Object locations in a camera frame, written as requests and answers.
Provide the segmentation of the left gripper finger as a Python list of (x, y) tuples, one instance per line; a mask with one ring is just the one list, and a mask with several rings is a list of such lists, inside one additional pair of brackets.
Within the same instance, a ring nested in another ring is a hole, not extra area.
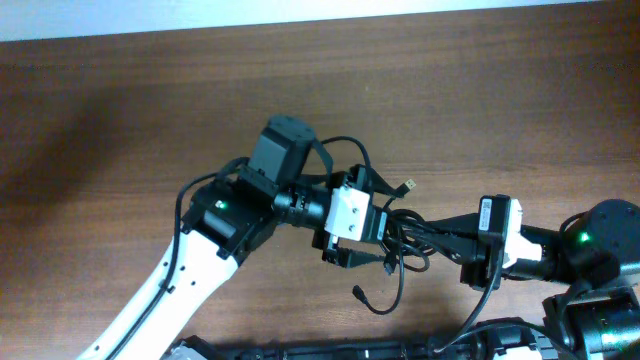
[(367, 178), (367, 186), (370, 193), (399, 197), (398, 189), (393, 188), (375, 169), (370, 169), (367, 172)]
[(395, 259), (390, 254), (376, 255), (352, 249), (347, 250), (346, 268), (355, 268), (374, 262), (382, 263), (385, 270), (395, 269)]

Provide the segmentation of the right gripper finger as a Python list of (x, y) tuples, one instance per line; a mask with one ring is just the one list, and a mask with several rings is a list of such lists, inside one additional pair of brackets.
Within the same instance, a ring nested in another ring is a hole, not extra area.
[(442, 233), (476, 235), (479, 228), (479, 214), (469, 213), (441, 220), (428, 221), (428, 224)]
[(480, 260), (478, 240), (464, 233), (405, 232), (400, 235), (406, 251), (417, 257), (440, 253), (456, 264), (469, 264)]

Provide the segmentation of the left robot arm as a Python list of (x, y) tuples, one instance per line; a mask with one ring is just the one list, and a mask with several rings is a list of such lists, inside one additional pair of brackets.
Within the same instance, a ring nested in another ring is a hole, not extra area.
[(271, 117), (252, 154), (191, 181), (186, 210), (161, 261), (83, 359), (159, 359), (198, 308), (280, 225), (313, 230), (326, 261), (350, 268), (377, 256), (340, 247), (342, 240), (381, 242), (389, 218), (376, 193), (403, 197), (369, 161), (336, 172), (314, 130)]

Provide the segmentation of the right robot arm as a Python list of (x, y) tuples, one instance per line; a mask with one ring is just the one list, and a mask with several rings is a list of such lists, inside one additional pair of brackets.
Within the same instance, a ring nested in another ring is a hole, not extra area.
[(392, 213), (392, 230), (419, 256), (439, 253), (461, 267), (460, 281), (482, 291), (461, 328), (437, 343), (442, 353), (477, 333), (527, 329), (520, 319), (478, 324), (505, 279), (544, 281), (566, 290), (543, 302), (539, 332), (563, 354), (581, 359), (639, 356), (639, 208), (604, 200), (564, 220), (557, 230), (528, 226), (515, 198), (484, 196), (476, 212), (426, 221), (410, 210)]

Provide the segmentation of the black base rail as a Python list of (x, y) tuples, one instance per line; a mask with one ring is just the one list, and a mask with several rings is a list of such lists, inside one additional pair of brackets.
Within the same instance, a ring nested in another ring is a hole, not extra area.
[(196, 335), (178, 340), (162, 360), (558, 360), (550, 340), (533, 330), (502, 326), (468, 335), (441, 352), (436, 336), (306, 343), (215, 345)]

